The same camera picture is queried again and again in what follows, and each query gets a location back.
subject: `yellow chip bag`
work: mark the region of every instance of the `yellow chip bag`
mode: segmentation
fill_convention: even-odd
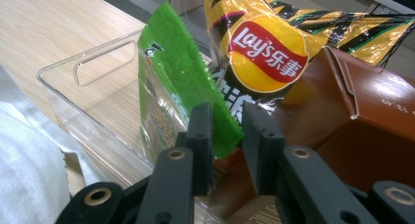
[[[415,26],[415,15],[298,9],[276,0],[204,0],[204,6],[210,71],[240,122],[244,102],[273,113],[324,46],[378,65]]]

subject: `table surface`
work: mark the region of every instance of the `table surface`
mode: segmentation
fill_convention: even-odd
[[[104,0],[0,0],[0,65],[56,122],[39,70],[142,27]],[[76,193],[83,180],[76,163],[68,168],[69,188]]]

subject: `green packaging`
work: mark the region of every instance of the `green packaging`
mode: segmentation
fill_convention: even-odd
[[[141,130],[155,157],[187,130],[191,109],[211,103],[213,153],[224,158],[244,136],[225,105],[207,64],[168,3],[148,20],[138,40]]]

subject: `white cloth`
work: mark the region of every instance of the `white cloth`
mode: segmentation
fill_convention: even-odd
[[[0,222],[54,223],[69,202],[64,154],[85,184],[108,181],[76,140],[41,113],[0,66]]]

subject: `transparent plastic container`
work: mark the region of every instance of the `transparent plastic container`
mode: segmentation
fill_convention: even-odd
[[[132,32],[38,72],[60,126],[123,188],[154,168],[140,132],[140,34]],[[195,223],[222,223],[205,203],[196,199],[195,204]]]

